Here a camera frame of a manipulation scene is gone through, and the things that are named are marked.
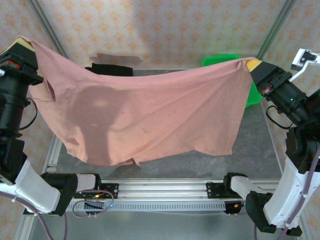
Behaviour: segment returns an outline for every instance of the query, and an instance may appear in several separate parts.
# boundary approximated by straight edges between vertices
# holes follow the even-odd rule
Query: black cloth
[[[92,63],[92,67],[87,66],[85,69],[99,75],[122,77],[132,77],[134,75],[134,70],[127,66]]]

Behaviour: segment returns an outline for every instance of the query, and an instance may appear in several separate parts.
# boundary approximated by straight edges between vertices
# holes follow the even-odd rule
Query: black cable
[[[93,209],[104,209],[103,207],[101,207],[101,206],[94,206],[94,205],[91,205],[91,204],[89,204],[89,203],[84,203],[84,205],[86,205],[86,206],[88,206],[88,207],[90,207],[90,208],[93,208]]]
[[[27,129],[28,127],[30,127],[30,126],[35,122],[35,120],[36,120],[36,118],[37,118],[37,115],[38,115],[38,107],[37,107],[37,104],[35,103],[35,101],[34,101],[33,99],[31,99],[30,97],[27,97],[26,99],[30,100],[30,101],[33,103],[33,105],[34,105],[34,107],[35,107],[35,115],[34,115],[34,118],[33,118],[26,126],[20,127],[20,128],[19,128],[19,131],[25,130],[25,129]]]
[[[292,126],[293,123],[291,123],[290,126],[282,126],[282,125],[280,125],[280,124],[277,123],[275,120],[273,120],[273,119],[271,118],[271,116],[269,115],[268,110],[269,110],[270,108],[276,108],[276,106],[275,106],[275,105],[269,106],[269,107],[265,110],[265,115],[267,116],[267,118],[268,118],[271,122],[273,122],[275,125],[277,125],[279,128],[282,128],[282,129],[285,129],[285,130],[289,130],[289,129],[291,128],[291,126]]]

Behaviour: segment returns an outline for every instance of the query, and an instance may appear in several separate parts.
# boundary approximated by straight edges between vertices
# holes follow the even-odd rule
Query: patterned wallpaper
[[[285,0],[39,0],[69,58],[86,67],[194,68],[255,56]]]
[[[6,0],[0,4],[0,52],[9,47],[18,35],[35,39],[53,49],[49,39],[25,0]],[[21,126],[25,126],[35,115],[31,104],[25,108]],[[25,141],[24,152],[33,168],[40,173],[53,136],[40,114],[33,125],[21,132]],[[0,239],[12,240],[23,212],[18,203],[0,197]]]
[[[299,48],[311,49],[313,52],[320,53],[319,12],[319,0],[297,1],[264,60],[289,71]],[[309,96],[320,87],[320,68],[317,66],[309,66],[306,72],[298,78],[294,84]],[[271,103],[263,102],[265,109],[269,105],[271,105]],[[290,121],[283,114],[279,115],[276,111],[270,112],[272,118],[283,126],[290,125]],[[273,135],[279,161],[281,165],[284,166],[286,158],[286,130],[275,126],[270,121],[268,121],[268,124]],[[314,239],[319,239],[320,188],[317,189],[308,203],[305,213]]]

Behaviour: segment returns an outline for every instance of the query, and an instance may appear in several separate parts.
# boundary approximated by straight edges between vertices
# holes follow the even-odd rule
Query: pink t-shirt
[[[230,155],[252,78],[243,58],[152,76],[97,75],[29,40],[44,83],[30,92],[72,156],[96,166],[196,150]]]

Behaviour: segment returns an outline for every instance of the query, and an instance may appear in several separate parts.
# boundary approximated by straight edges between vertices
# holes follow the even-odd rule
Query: green plastic container
[[[219,64],[235,59],[241,59],[242,57],[236,54],[225,54],[225,55],[217,55],[217,56],[207,56],[202,61],[202,66],[209,66],[213,64]],[[250,107],[251,105],[255,105],[260,103],[262,100],[261,94],[258,92],[256,85],[254,82],[251,84],[248,100],[246,102],[246,108]]]

